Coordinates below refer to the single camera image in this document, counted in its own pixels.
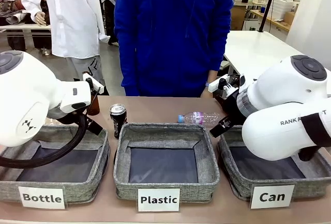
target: gray joint cap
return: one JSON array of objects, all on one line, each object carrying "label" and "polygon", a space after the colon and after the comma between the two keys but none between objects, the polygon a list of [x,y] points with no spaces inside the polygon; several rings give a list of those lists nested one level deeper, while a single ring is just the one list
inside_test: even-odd
[{"label": "gray joint cap", "polygon": [[314,81],[324,81],[327,73],[324,66],[314,58],[305,55],[291,57],[291,63],[296,71]]},{"label": "gray joint cap", "polygon": [[8,51],[0,53],[0,75],[13,70],[23,59],[23,52]]}]

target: black pole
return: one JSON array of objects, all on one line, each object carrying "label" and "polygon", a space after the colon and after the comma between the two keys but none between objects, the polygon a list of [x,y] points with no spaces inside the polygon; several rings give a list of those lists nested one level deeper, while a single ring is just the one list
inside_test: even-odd
[{"label": "black pole", "polygon": [[260,26],[260,29],[259,29],[259,32],[260,32],[260,33],[263,32],[263,27],[264,27],[265,21],[267,20],[267,16],[268,16],[269,9],[270,9],[271,2],[272,2],[272,1],[273,1],[273,0],[269,0],[269,1],[268,1],[268,4],[267,4],[267,7],[265,8],[265,12],[264,12],[264,15],[263,15],[262,23],[261,23],[261,26]]}]

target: blue bottle cap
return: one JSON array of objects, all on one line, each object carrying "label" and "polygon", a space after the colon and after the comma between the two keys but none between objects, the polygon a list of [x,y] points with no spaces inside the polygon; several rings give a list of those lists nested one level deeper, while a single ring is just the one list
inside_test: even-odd
[{"label": "blue bottle cap", "polygon": [[178,116],[178,123],[183,123],[183,115],[182,114],[180,114]]}]

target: gray pants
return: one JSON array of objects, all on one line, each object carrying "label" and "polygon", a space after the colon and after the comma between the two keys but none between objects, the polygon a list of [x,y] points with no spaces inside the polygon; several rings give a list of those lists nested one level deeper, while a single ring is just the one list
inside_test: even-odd
[{"label": "gray pants", "polygon": [[102,76],[101,58],[94,56],[89,58],[66,57],[73,78],[83,80],[83,72],[87,71],[95,80],[106,85]]}]

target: white dress shirt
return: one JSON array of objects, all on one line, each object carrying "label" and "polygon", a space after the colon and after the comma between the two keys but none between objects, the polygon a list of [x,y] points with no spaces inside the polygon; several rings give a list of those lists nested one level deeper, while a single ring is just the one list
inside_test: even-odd
[{"label": "white dress shirt", "polygon": [[[34,17],[41,0],[22,0]],[[88,58],[100,55],[99,40],[104,33],[99,0],[47,0],[52,26],[52,53],[60,57]]]}]

